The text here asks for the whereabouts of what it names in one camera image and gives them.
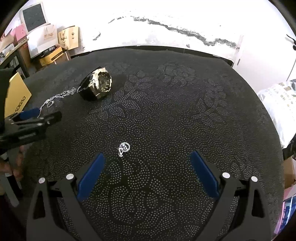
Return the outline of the yellow white cardboard box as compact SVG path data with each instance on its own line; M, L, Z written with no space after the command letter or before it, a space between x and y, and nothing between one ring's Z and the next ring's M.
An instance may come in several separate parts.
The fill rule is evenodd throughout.
M10 79L10 86L5 101L4 117L7 118L14 113L20 113L31 96L32 94L17 72Z

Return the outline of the gold black wrist watch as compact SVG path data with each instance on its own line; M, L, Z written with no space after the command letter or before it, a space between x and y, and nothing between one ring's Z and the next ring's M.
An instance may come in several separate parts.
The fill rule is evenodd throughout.
M96 101L111 90L112 77L105 67L98 67L81 81L77 92L86 101Z

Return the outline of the small silver ring pendant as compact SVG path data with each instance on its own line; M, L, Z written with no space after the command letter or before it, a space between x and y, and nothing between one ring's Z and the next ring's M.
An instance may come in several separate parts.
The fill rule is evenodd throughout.
M127 143L127 142L122 142L119 145L119 148L118 148L118 155L119 155L119 157L123 157L123 154L125 152L128 152L129 150L130 150L130 144Z

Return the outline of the dark wooden desk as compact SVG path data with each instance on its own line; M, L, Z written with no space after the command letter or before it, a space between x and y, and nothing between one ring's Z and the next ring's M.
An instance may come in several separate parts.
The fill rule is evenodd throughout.
M11 68L13 74L17 73L18 69L21 69L23 76L25 78L28 78L30 76L27 66L25 64L25 61L24 61L24 59L21 55L21 52L20 52L20 49L22 48L22 46L27 44L27 42L28 42L28 39L25 39L22 42L20 42L19 44L17 44L17 46L14 49L12 49L12 51L1 62L1 69ZM10 63L15 58L18 61L18 65L16 65L15 67L11 67Z

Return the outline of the yellow black storage box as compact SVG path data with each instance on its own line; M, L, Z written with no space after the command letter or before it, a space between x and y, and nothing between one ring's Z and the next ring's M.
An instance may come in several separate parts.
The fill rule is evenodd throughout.
M40 64L41 64L41 66L49 65L49 64L53 63L54 61L56 61L63 54L64 53L63 53L62 47L58 47L54 51L50 52L48 55L41 58Z

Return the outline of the white paper shopping bag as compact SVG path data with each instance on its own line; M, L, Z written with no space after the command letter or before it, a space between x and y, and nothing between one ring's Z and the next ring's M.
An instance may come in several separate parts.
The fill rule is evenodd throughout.
M57 28L54 25L41 26L27 35L30 58L58 44Z

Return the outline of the brown paper shopping bag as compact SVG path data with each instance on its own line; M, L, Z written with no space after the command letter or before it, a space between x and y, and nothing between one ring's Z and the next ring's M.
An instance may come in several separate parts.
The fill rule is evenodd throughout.
M67 50L79 47L79 27L71 26L58 33L59 45Z

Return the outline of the pink box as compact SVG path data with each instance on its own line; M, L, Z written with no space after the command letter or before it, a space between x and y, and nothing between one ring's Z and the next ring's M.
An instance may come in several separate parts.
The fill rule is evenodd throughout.
M20 24L19 26L15 27L12 30L11 35L14 37L14 46L26 39L27 33L25 24Z

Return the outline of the white framed dark board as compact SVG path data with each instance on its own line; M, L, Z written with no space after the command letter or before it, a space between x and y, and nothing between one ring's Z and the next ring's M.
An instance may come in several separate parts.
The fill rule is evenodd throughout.
M49 24L42 2L27 6L22 9L20 12L20 17L22 24L25 25L27 34L39 27Z

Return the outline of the black patterned table cloth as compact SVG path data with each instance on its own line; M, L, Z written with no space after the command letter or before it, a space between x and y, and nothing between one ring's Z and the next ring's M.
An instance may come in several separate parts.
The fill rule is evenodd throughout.
M110 92L77 92L98 67ZM199 150L222 172L258 178L270 226L284 192L279 137L253 89L225 61L171 51L117 49L49 66L25 80L27 108L62 120L27 150L23 187L56 181L104 154L106 166L82 207L103 240L193 240L214 202L193 172ZM122 142L130 150L119 157Z

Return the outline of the white patterned bedding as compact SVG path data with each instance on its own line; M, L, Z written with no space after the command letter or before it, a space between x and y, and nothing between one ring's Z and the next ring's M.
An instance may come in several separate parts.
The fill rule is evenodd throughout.
M260 90L257 96L273 121L281 146L286 148L295 136L295 80Z

